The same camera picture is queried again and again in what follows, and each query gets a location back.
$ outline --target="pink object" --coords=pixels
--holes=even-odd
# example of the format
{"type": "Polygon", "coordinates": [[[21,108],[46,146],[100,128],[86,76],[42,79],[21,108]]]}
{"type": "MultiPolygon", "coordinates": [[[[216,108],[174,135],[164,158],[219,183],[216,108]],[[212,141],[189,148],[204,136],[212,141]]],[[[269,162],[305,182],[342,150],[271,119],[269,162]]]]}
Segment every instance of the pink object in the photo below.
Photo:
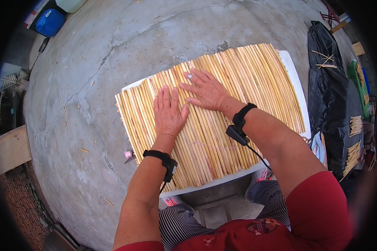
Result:
{"type": "Polygon", "coordinates": [[[126,159],[131,158],[133,156],[133,151],[125,151],[124,156],[126,156],[126,159]]]}

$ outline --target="concrete ground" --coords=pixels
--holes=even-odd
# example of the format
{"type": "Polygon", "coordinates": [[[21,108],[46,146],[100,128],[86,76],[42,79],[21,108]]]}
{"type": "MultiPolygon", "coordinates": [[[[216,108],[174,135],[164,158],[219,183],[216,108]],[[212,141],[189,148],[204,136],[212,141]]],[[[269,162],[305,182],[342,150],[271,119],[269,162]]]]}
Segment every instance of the concrete ground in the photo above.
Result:
{"type": "MultiPolygon", "coordinates": [[[[320,11],[319,0],[88,0],[37,58],[24,103],[33,166],[54,217],[81,244],[111,248],[136,169],[123,164],[131,146],[114,98],[130,83],[203,54],[272,43],[290,53],[307,99],[307,31],[320,11]]],[[[342,30],[335,37],[350,62],[349,39],[342,30]]],[[[230,208],[232,218],[261,210],[244,199],[230,208]]]]}

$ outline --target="red shirt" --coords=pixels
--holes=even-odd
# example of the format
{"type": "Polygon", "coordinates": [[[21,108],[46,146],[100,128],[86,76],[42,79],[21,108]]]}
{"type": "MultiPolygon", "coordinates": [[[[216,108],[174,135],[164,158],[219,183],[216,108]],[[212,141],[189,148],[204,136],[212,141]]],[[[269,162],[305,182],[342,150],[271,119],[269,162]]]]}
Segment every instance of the red shirt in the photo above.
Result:
{"type": "MultiPolygon", "coordinates": [[[[346,197],[330,172],[313,175],[286,199],[292,232],[272,219],[232,220],[214,234],[178,244],[173,251],[202,250],[343,250],[352,238],[346,197]]],[[[161,242],[145,241],[116,251],[162,251],[161,242]]]]}

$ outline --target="striped pants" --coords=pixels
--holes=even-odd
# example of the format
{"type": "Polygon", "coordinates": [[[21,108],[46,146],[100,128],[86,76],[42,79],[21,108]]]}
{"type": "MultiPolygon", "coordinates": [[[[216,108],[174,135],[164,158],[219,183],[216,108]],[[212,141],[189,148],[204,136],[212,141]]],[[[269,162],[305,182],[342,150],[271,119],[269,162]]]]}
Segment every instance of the striped pants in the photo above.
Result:
{"type": "MultiPolygon", "coordinates": [[[[276,180],[259,181],[249,189],[251,203],[264,205],[257,219],[274,218],[290,228],[288,209],[276,180]]],[[[213,234],[215,229],[203,227],[194,218],[192,208],[177,204],[159,211],[159,228],[165,251],[171,251],[180,242],[203,234],[213,234]]]]}

